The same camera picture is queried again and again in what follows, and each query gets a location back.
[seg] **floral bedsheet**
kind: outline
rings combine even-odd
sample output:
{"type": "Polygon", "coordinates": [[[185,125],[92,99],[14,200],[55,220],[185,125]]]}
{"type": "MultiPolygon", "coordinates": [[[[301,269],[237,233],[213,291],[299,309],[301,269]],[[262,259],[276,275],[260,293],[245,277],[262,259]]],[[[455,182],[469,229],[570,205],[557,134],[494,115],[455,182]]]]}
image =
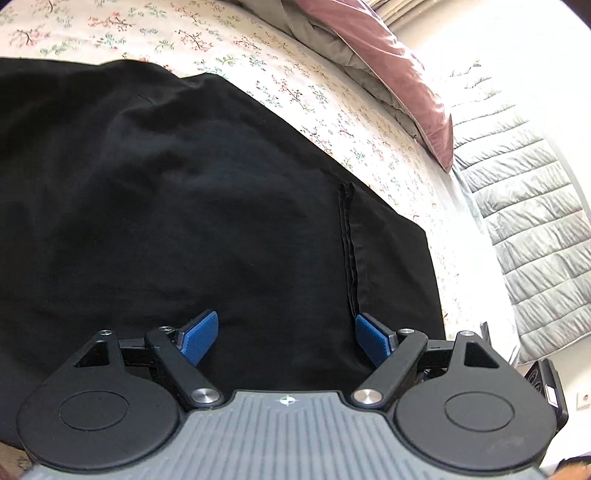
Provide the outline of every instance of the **floral bedsheet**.
{"type": "Polygon", "coordinates": [[[423,227],[449,338],[487,320],[493,345],[512,354],[517,334],[501,273],[457,182],[374,98],[296,40],[216,0],[13,0],[0,11],[0,55],[135,59],[180,77],[224,77],[423,227]]]}

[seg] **wall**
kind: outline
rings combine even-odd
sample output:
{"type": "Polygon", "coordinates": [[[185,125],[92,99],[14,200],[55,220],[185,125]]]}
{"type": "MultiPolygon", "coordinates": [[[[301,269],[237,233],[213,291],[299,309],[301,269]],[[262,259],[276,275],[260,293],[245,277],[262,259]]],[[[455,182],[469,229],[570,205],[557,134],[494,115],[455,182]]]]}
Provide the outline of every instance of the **wall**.
{"type": "MultiPolygon", "coordinates": [[[[426,67],[447,73],[478,59],[529,109],[575,172],[591,202],[591,31],[559,0],[441,0],[395,32],[426,67]]],[[[591,451],[591,338],[552,357],[570,420],[543,465],[591,451]]]]}

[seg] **black cloth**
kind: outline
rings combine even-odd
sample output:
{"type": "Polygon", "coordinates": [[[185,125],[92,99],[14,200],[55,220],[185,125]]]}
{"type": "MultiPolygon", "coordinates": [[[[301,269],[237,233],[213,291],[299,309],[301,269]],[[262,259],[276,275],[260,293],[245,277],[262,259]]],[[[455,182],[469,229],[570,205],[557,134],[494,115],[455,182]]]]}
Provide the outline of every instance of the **black cloth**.
{"type": "Polygon", "coordinates": [[[359,309],[444,338],[424,232],[221,77],[2,59],[0,92],[1,441],[101,329],[217,310],[199,368],[227,394],[350,393],[359,309]]]}

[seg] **pink pillow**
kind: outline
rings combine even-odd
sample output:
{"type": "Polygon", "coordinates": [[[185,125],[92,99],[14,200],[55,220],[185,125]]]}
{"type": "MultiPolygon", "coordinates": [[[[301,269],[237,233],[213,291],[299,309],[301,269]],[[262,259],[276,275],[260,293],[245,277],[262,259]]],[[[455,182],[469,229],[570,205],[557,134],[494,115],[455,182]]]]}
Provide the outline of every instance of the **pink pillow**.
{"type": "Polygon", "coordinates": [[[330,27],[398,99],[446,172],[452,169],[452,117],[427,83],[425,67],[362,0],[295,0],[330,27]]]}

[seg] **blanket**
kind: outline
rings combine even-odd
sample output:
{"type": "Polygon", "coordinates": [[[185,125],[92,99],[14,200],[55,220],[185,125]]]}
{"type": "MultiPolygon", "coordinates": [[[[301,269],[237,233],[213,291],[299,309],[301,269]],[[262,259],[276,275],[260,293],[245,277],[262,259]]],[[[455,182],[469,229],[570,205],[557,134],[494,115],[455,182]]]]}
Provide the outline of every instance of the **blanket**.
{"type": "Polygon", "coordinates": [[[591,225],[566,159],[479,64],[448,84],[454,157],[505,277],[519,362],[591,333],[591,225]]]}

